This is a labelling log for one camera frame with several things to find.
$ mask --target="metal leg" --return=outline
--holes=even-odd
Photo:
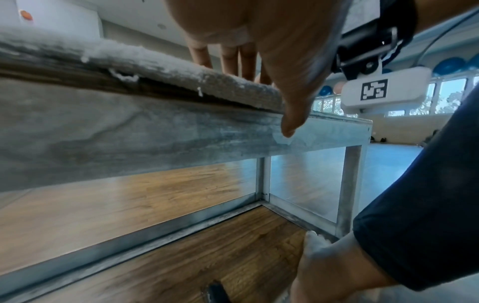
[[[359,212],[359,193],[366,150],[367,145],[346,147],[336,220],[338,238],[346,236],[351,231],[353,218]]]
[[[269,202],[269,184],[271,179],[271,157],[256,160],[256,199]]]

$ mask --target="ceiling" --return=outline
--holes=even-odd
[[[176,44],[186,46],[182,31],[168,14],[162,0],[71,0],[76,3],[96,10],[101,19],[107,20],[121,26],[134,29],[151,36],[155,36]],[[352,9],[354,13],[348,16],[349,26],[352,24],[361,25],[370,21],[374,15],[379,12],[371,10],[371,7],[377,5],[379,0],[355,0],[356,7]],[[364,5],[362,16],[358,17],[358,9]],[[431,28],[413,39],[410,45],[405,47],[396,61],[403,60],[418,54],[434,39],[438,34],[449,28],[462,16],[453,18],[434,28]],[[455,45],[465,44],[479,39],[479,15],[471,18],[464,24],[458,26],[450,33],[447,38],[439,40],[430,51],[438,51],[445,48],[451,48]],[[210,53],[219,56],[218,48],[210,47]]]

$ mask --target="black cable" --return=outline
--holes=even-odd
[[[449,27],[448,29],[446,29],[445,31],[443,31],[439,36],[437,36],[434,40],[431,41],[431,43],[429,43],[428,46],[426,46],[426,48],[418,55],[418,57],[416,58],[416,60],[414,61],[414,64],[412,67],[416,67],[418,66],[419,64],[419,61],[421,61],[421,59],[424,57],[424,55],[426,54],[426,52],[428,51],[428,49],[434,44],[436,43],[437,40],[441,39],[442,37],[444,37],[445,34],[447,34],[448,32],[450,32],[451,30],[453,30],[454,28],[458,27],[460,24],[464,23],[465,21],[471,19],[473,16],[477,15],[479,13],[479,9],[476,9],[473,13],[465,16],[464,18],[462,18],[461,20],[459,20],[457,23],[455,23],[453,26]]]

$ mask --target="exercise ball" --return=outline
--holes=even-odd
[[[345,84],[346,84],[345,81],[339,81],[338,83],[336,83],[333,87],[333,93],[340,94]]]
[[[469,60],[467,69],[479,69],[479,53]]]
[[[444,76],[449,75],[458,71],[461,71],[462,68],[466,65],[466,61],[459,57],[452,57],[446,60],[439,62],[436,67],[433,69],[434,75]]]
[[[324,96],[329,96],[330,94],[333,93],[333,89],[331,86],[329,85],[325,85],[323,86],[323,88],[319,91],[319,95],[321,97],[324,97]]]

